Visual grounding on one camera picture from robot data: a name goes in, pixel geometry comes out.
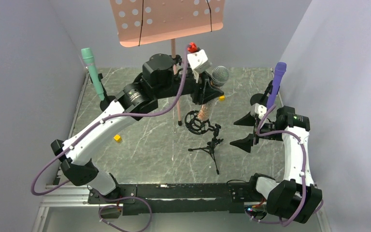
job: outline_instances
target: microphone grille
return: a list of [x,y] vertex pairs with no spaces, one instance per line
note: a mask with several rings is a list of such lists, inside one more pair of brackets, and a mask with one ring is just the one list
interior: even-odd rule
[[229,71],[224,66],[217,66],[213,69],[211,76],[215,86],[223,86],[229,78]]

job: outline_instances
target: robotic arm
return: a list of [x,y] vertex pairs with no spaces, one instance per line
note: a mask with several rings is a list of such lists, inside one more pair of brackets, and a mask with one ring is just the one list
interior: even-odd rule
[[264,123],[268,114],[276,107],[264,106],[266,98],[251,98],[251,111],[235,125],[253,126],[254,133],[245,139],[230,144],[250,152],[251,146],[259,139],[283,141],[285,147],[285,174],[283,181],[255,174],[249,182],[254,192],[260,193],[265,200],[269,214],[289,218],[289,222],[305,223],[322,201],[322,191],[315,188],[308,159],[309,118],[295,113],[289,106],[277,110],[276,121]]
[[[203,50],[196,54],[205,55]],[[125,86],[115,99],[109,101],[107,108],[87,127],[66,141],[52,142],[51,147],[55,155],[65,151],[64,155],[59,158],[60,167],[74,185],[89,185],[107,199],[118,198],[120,189],[116,179],[111,174],[98,170],[91,161],[91,157],[110,138],[142,118],[141,116],[113,117],[113,115],[147,114],[157,109],[158,99],[176,96],[181,84],[180,73],[185,72],[182,73],[185,80],[183,80],[184,88],[181,95],[189,94],[193,103],[205,104],[224,95],[223,91],[211,85],[212,77],[205,71],[209,67],[206,65],[209,63],[208,60],[203,63],[205,65],[203,70],[201,65],[197,65],[199,69],[196,69],[194,60],[191,60],[191,67],[187,66],[186,70],[180,69],[179,73],[175,74],[173,65],[181,62],[179,55],[175,58],[166,54],[151,56],[143,64],[143,71],[133,83]]]

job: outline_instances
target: teal microphone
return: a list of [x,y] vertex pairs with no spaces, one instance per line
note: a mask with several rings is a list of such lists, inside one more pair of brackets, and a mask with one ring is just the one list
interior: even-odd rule
[[100,82],[99,74],[95,65],[95,57],[93,56],[92,49],[90,47],[82,49],[82,58],[85,62],[87,69],[89,69],[90,78],[92,79],[96,93],[100,97],[100,100],[104,100],[103,85]]

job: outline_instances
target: orange wire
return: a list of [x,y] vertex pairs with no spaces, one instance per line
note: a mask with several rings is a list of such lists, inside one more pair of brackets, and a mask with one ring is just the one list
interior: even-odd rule
[[262,198],[262,200],[259,204],[255,204],[252,207],[256,209],[256,208],[260,207],[264,202],[265,202],[265,198]]

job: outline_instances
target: tripod stand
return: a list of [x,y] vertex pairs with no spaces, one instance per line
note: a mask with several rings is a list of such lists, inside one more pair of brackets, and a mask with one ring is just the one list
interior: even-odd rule
[[218,134],[220,133],[221,126],[218,124],[215,124],[215,127],[210,125],[210,128],[208,130],[214,132],[214,136],[211,139],[210,142],[207,142],[206,147],[199,147],[199,148],[189,148],[188,151],[196,151],[196,150],[202,150],[207,152],[210,157],[214,160],[215,169],[217,171],[217,175],[220,175],[220,171],[217,167],[217,162],[215,161],[215,155],[214,155],[214,149],[217,147],[218,144],[220,144],[224,139],[217,139]]

